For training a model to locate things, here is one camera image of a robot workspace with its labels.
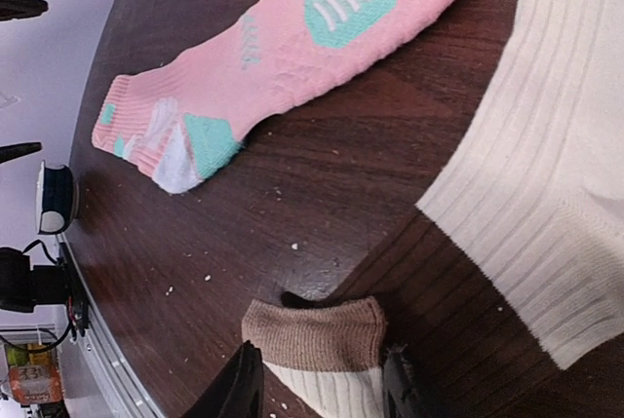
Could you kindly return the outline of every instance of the white wall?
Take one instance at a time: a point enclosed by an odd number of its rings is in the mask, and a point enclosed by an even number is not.
[[[37,238],[39,164],[68,161],[82,93],[113,2],[46,1],[50,9],[41,17],[0,22],[0,92],[19,98],[0,109],[0,145],[41,141],[44,146],[36,155],[0,166],[0,246],[23,248]],[[35,251],[33,261],[42,263]],[[0,327],[38,323],[54,323],[50,309],[38,308],[33,315],[0,311]]]

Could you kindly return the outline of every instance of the sock cuff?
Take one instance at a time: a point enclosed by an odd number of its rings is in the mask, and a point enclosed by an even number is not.
[[[266,362],[304,371],[365,371],[379,367],[386,329],[373,297],[325,309],[289,309],[253,301],[243,339]]]

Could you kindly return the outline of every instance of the sock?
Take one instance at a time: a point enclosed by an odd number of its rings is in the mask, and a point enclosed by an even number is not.
[[[521,0],[475,119],[417,206],[560,368],[624,332],[624,0]]]
[[[243,338],[323,418],[382,418],[379,349],[385,320],[374,298],[298,310],[254,301]]]
[[[93,144],[184,192],[225,166],[258,122],[347,82],[452,1],[260,0],[171,64],[115,78]]]

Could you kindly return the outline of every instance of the ribbed cuff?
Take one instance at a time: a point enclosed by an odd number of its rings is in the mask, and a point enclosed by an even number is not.
[[[304,371],[364,371],[379,366],[386,321],[372,297],[326,309],[296,310],[254,301],[243,338],[265,361]]]

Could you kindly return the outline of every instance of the cable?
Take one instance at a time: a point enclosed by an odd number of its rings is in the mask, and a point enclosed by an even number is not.
[[[27,252],[32,251],[35,247],[37,247],[37,245],[41,245],[41,249],[43,249],[43,253],[46,254],[46,257],[48,257],[48,259],[55,265],[59,265],[59,262],[54,259],[50,253],[48,252],[48,248],[46,247],[45,243],[41,240],[36,240],[33,241],[32,243],[30,243],[28,246],[26,246],[26,249],[24,249],[21,253],[22,254],[26,254]]]
[[[38,348],[37,350],[28,350],[27,348],[23,348],[20,345],[16,345],[15,343],[10,342],[9,340],[7,340],[4,336],[0,335],[0,340],[2,340],[4,343],[6,343],[7,345],[9,345],[12,348],[15,348],[16,350],[19,350],[21,352],[27,352],[27,353],[32,353],[32,354],[38,354],[38,353],[46,353],[49,352],[51,350],[53,350],[54,348],[56,348],[58,345],[60,345],[65,338],[67,338],[67,335],[69,335],[69,332],[71,331],[71,327],[72,327],[72,323],[71,321],[67,323],[67,328],[65,329],[65,332],[62,333],[62,336],[58,338],[58,340],[54,343],[51,343],[50,345],[47,345],[43,348]]]

